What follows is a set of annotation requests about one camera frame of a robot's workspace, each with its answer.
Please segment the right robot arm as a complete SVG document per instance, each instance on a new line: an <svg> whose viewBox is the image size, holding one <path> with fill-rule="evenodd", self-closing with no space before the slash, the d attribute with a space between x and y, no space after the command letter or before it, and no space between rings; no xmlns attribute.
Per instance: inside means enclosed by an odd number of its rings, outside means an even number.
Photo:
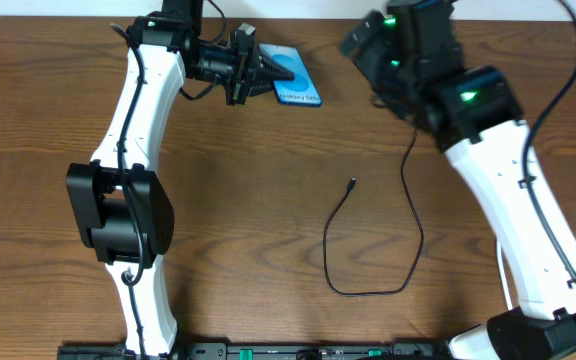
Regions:
<svg viewBox="0 0 576 360"><path fill-rule="evenodd" d="M339 50L399 119L430 134L480 204L517 292L515 308L444 340L444 359L561 359L576 353L576 239L540 168L537 126L504 75L470 68L450 1L391 1Z"/></svg>

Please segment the blue-screen Samsung smartphone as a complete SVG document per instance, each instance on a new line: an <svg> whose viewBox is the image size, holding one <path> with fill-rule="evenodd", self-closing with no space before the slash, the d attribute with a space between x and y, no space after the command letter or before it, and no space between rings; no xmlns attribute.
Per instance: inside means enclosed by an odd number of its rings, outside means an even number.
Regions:
<svg viewBox="0 0 576 360"><path fill-rule="evenodd" d="M274 92L280 104L303 107L322 105L319 92L296 48L274 44L260 44L259 47L264 55L268 55L275 63L294 74L293 80L273 82Z"/></svg>

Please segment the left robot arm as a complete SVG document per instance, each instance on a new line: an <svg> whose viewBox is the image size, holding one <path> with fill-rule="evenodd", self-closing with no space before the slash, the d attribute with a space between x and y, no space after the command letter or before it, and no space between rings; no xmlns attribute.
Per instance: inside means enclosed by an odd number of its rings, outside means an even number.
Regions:
<svg viewBox="0 0 576 360"><path fill-rule="evenodd" d="M187 94L188 79L223 87L234 106L294 77L262 53L254 26L243 23L206 40L202 20L202 2L165 1L127 28L112 27L128 48L123 89L98 148L88 162L69 166L65 183L82 243L115 283L127 337L108 350L61 350L60 358L172 359L180 353L164 275L175 214L158 178L172 105Z"/></svg>

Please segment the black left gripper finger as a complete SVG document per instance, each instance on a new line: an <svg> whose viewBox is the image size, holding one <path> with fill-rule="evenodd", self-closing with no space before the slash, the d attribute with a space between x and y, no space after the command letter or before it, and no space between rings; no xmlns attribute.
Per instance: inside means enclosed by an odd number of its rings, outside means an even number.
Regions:
<svg viewBox="0 0 576 360"><path fill-rule="evenodd" d="M248 88L248 97L255 97L267 92L274 92L275 85L273 81L254 80L250 83Z"/></svg>
<svg viewBox="0 0 576 360"><path fill-rule="evenodd" d="M258 63L256 65L257 81L270 83L274 81L292 81L294 78L295 75L291 70L278 64L263 52L258 54Z"/></svg>

